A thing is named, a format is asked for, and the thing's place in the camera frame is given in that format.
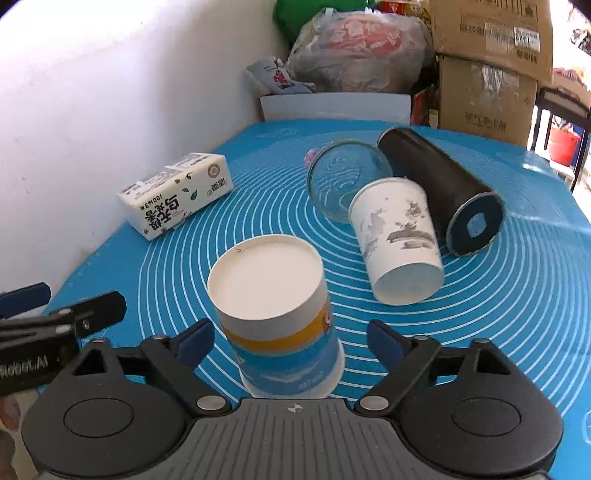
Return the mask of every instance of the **blue tablecloth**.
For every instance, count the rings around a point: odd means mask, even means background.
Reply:
[[[197,319],[216,322],[215,348],[197,374],[235,401],[247,395],[233,353],[206,293],[207,275],[229,247],[263,233],[289,233],[324,259],[335,325],[346,352],[335,396],[357,399],[384,369],[366,345],[366,324],[379,318],[405,335],[431,335],[465,346],[491,338],[556,405],[565,434],[552,474],[591,478],[591,226],[546,162],[492,140],[420,129],[492,186],[506,204],[493,244],[468,258],[441,249],[445,284],[405,307],[378,303],[353,230],[315,211],[303,158],[310,148],[343,138],[375,144],[389,124],[374,121],[288,121],[256,124],[217,149],[236,189],[180,228],[148,243],[122,226],[78,268],[51,308],[108,290],[127,299],[125,320],[101,332],[115,346],[155,333],[175,335]]]

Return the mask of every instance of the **plastic bag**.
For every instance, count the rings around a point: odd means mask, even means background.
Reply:
[[[373,4],[374,0],[277,0],[273,19],[292,45],[301,28],[323,8],[332,7],[340,12],[352,12]]]
[[[433,61],[422,20],[381,12],[328,8],[300,32],[285,67],[318,92],[408,93]]]

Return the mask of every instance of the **red bucket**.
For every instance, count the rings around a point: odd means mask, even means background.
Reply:
[[[570,167],[579,138],[574,132],[552,127],[548,140],[548,152],[552,161]]]

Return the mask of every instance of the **paper cup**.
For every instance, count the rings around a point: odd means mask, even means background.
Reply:
[[[355,229],[376,299],[408,305],[433,295],[444,274],[424,190],[407,179],[376,180],[351,201]]]
[[[251,395],[325,398],[334,390],[345,355],[312,245],[289,235],[245,240],[216,261],[207,290]]]

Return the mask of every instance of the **transparent plastic bag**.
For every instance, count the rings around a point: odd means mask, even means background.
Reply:
[[[422,20],[366,10],[318,13],[301,29],[285,64],[318,92],[408,93],[433,61]]]

